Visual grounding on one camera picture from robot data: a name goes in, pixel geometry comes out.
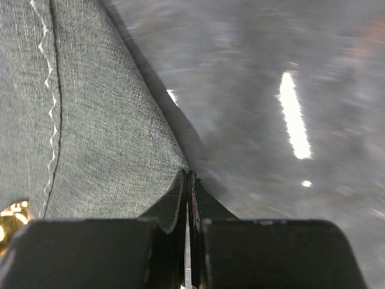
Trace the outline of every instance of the white stitching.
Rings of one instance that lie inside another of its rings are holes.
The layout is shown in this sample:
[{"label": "white stitching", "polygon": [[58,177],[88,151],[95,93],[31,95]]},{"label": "white stitching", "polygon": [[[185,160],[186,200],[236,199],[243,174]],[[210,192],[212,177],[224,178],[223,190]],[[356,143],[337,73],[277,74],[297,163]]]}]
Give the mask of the white stitching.
[{"label": "white stitching", "polygon": [[[52,73],[52,66],[51,66],[51,63],[49,62],[48,56],[46,55],[46,53],[45,53],[45,51],[43,49],[43,42],[44,42],[44,39],[46,38],[46,35],[47,35],[47,32],[48,32],[48,28],[47,28],[47,25],[46,25],[43,17],[37,11],[35,0],[30,0],[29,4],[32,6],[32,9],[35,11],[36,15],[40,18],[40,20],[42,22],[43,38],[42,38],[40,44],[38,45],[38,49],[40,50],[40,52],[43,54],[44,58],[47,61],[48,76],[47,76],[46,80],[44,81],[44,85],[45,85],[45,87],[49,91],[51,91],[51,87],[49,86],[48,79],[49,79],[49,77],[51,76],[51,73]],[[51,118],[52,124],[54,126],[54,133],[52,134],[51,138],[49,139],[49,144],[51,145],[51,149],[52,149],[52,158],[51,158],[51,160],[49,161],[49,163],[47,165],[47,170],[48,170],[49,178],[48,178],[48,182],[46,184],[46,187],[44,188],[45,200],[44,200],[44,203],[43,203],[43,208],[39,212],[39,217],[42,216],[42,212],[45,210],[45,206],[47,205],[47,201],[48,201],[47,189],[49,188],[49,185],[51,184],[51,170],[50,170],[50,168],[51,168],[51,164],[54,162],[54,160],[56,158],[53,139],[54,139],[56,133],[58,132],[58,130],[57,130],[54,118],[52,116],[52,112],[53,112],[53,110],[54,110],[54,108],[56,106],[56,103],[57,103],[57,99],[56,99],[54,93],[52,92],[52,106],[51,106],[51,109],[48,112],[48,115]]]}]

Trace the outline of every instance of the gray table surface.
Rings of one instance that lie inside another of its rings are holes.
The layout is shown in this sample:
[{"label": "gray table surface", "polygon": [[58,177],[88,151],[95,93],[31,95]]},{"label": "gray table surface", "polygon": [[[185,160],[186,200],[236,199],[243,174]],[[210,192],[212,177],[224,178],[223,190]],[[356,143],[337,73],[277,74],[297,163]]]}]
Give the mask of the gray table surface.
[{"label": "gray table surface", "polygon": [[385,288],[385,2],[103,2],[220,202],[335,222]]}]

